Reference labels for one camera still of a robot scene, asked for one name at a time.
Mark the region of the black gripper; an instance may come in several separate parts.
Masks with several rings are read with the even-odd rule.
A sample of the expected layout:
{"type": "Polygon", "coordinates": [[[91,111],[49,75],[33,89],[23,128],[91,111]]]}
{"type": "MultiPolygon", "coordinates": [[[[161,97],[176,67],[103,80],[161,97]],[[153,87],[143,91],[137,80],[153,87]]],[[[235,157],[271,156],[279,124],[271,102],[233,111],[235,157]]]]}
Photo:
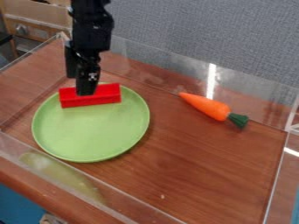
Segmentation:
{"type": "Polygon", "coordinates": [[[64,45],[64,58],[67,77],[76,77],[76,94],[80,96],[95,94],[100,76],[99,54],[109,50],[113,27],[112,17],[99,17],[96,20],[72,19],[71,40],[64,45]]]}

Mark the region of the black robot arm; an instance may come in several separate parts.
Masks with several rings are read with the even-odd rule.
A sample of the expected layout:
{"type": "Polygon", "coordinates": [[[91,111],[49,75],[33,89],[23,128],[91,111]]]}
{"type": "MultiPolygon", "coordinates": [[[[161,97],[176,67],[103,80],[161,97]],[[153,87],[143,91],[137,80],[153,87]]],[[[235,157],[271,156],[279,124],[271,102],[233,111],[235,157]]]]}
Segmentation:
{"type": "Polygon", "coordinates": [[[71,39],[64,42],[67,77],[76,94],[93,95],[100,77],[100,56],[109,50],[115,20],[105,10],[111,0],[71,0],[71,39]]]}

